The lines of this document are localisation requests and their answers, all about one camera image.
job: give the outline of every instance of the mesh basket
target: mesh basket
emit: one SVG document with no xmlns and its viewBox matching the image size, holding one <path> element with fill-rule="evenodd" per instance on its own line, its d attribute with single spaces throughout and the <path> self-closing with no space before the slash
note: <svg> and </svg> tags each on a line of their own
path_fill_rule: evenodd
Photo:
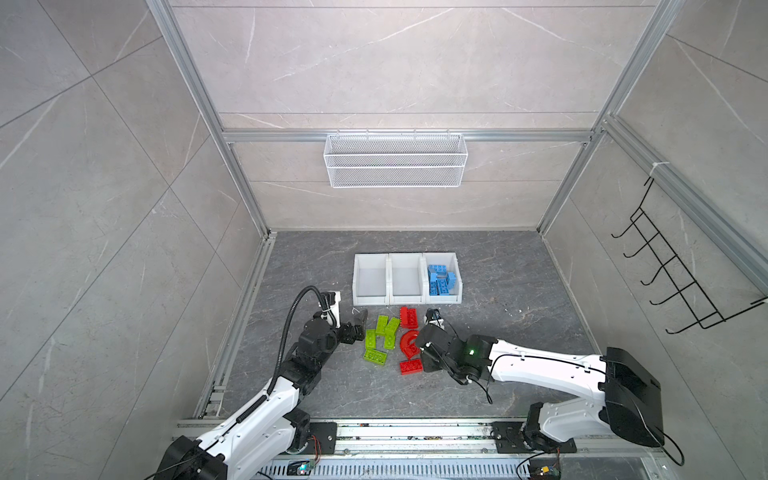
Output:
<svg viewBox="0 0 768 480">
<path fill-rule="evenodd" d="M 460 134 L 331 134 L 331 187 L 457 187 L 467 161 Z"/>
</svg>

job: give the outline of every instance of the robotic arm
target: robotic arm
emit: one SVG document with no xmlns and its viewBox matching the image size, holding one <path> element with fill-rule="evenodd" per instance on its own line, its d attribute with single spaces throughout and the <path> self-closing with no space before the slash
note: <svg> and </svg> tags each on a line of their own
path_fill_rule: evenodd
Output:
<svg viewBox="0 0 768 480">
<path fill-rule="evenodd" d="M 321 311 L 305 323 L 299 341 L 283 351 L 290 320 L 301 298 L 313 291 Z M 365 339 L 367 310 L 354 323 L 339 321 L 339 293 L 308 286 L 286 319 L 273 378 L 248 403 L 215 429 L 193 441 L 180 437 L 165 452 L 157 480 L 251 480 L 276 455 L 300 453 L 310 436 L 310 416 L 299 409 L 320 380 L 320 370 L 340 343 Z M 438 310 L 427 310 L 415 344 L 424 372 L 445 370 L 458 383 L 491 380 L 526 382 L 576 396 L 560 403 L 531 405 L 519 432 L 506 432 L 516 445 L 555 452 L 583 435 L 613 432 L 645 446 L 664 444 L 660 385 L 622 349 L 607 354 L 565 355 L 527 349 L 490 336 L 466 341 L 446 332 Z"/>
</svg>

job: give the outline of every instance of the plastic bin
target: plastic bin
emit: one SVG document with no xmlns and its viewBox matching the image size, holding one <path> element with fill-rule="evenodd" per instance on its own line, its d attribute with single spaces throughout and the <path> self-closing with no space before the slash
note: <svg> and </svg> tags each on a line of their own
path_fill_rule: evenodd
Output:
<svg viewBox="0 0 768 480">
<path fill-rule="evenodd" d="M 423 304 L 426 294 L 424 256 L 420 253 L 390 253 L 389 265 L 392 269 L 389 305 Z"/>
<path fill-rule="evenodd" d="M 462 275 L 458 272 L 458 259 L 453 252 L 444 253 L 424 253 L 422 272 L 424 275 L 424 303 L 461 303 L 462 302 Z M 456 284 L 449 290 L 449 295 L 430 295 L 429 294 L 429 274 L 428 265 L 445 265 L 446 272 L 453 272 L 456 275 Z"/>
<path fill-rule="evenodd" d="M 392 281 L 388 263 L 388 253 L 355 255 L 355 271 L 352 278 L 353 305 L 389 305 Z"/>
</svg>

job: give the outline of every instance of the red building block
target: red building block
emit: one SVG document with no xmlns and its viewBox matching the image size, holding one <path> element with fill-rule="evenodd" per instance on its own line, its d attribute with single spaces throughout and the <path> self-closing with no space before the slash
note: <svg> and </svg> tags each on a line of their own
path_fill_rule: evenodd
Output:
<svg viewBox="0 0 768 480">
<path fill-rule="evenodd" d="M 407 309 L 407 314 L 402 312 L 403 309 L 405 309 L 405 307 L 400 309 L 400 326 L 406 329 L 419 328 L 419 319 L 416 318 L 416 309 Z"/>
<path fill-rule="evenodd" d="M 419 336 L 418 330 L 409 330 L 408 332 L 403 333 L 400 338 L 400 350 L 405 353 L 408 359 L 413 358 L 416 353 L 421 351 L 418 346 L 413 344 L 413 341 L 416 340 L 417 336 Z"/>
<path fill-rule="evenodd" d="M 424 367 L 420 359 L 400 362 L 400 375 L 410 375 L 411 373 L 423 372 Z"/>
</svg>

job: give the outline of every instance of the blue building block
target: blue building block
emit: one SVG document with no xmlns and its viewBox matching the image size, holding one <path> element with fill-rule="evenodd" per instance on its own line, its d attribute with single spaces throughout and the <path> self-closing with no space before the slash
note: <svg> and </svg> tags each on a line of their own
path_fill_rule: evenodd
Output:
<svg viewBox="0 0 768 480">
<path fill-rule="evenodd" d="M 445 265 L 429 265 L 427 266 L 427 271 L 445 276 Z"/>
<path fill-rule="evenodd" d="M 437 290 L 440 295 L 449 295 L 448 283 L 445 281 L 444 278 L 440 278 L 437 280 Z"/>
</svg>

